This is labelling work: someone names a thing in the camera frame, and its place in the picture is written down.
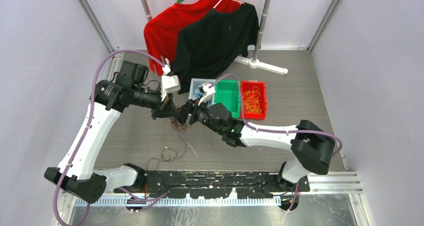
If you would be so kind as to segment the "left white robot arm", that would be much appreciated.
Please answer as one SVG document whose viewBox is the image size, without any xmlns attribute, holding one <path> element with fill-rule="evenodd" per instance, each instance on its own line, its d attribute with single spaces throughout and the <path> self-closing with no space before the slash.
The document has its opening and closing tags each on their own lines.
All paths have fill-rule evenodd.
<svg viewBox="0 0 424 226">
<path fill-rule="evenodd" d="M 165 67 L 158 88 L 151 90 L 144 85 L 148 73 L 147 66 L 124 61 L 112 80 L 96 84 L 77 137 L 59 165 L 46 169 L 46 180 L 87 203 L 95 203 L 108 191 L 145 189 L 147 177 L 139 166 L 125 163 L 95 170 L 94 165 L 109 131 L 128 106 L 150 108 L 153 119 L 178 116 L 172 102 L 172 93 L 181 88 L 178 77 Z"/>
</svg>

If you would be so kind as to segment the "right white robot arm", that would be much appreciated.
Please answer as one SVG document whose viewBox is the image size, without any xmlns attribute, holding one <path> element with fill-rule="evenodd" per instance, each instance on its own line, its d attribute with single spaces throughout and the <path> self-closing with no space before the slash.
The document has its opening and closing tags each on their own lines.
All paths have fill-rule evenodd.
<svg viewBox="0 0 424 226">
<path fill-rule="evenodd" d="M 232 147 L 264 146 L 291 151 L 294 158 L 282 164 L 277 178 L 283 191 L 292 190 L 310 173 L 328 174 L 336 145 L 332 134 L 311 121 L 301 120 L 297 125 L 283 127 L 257 125 L 233 118 L 221 103 L 206 107 L 189 100 L 177 110 L 176 118 L 180 123 L 201 123 Z"/>
</svg>

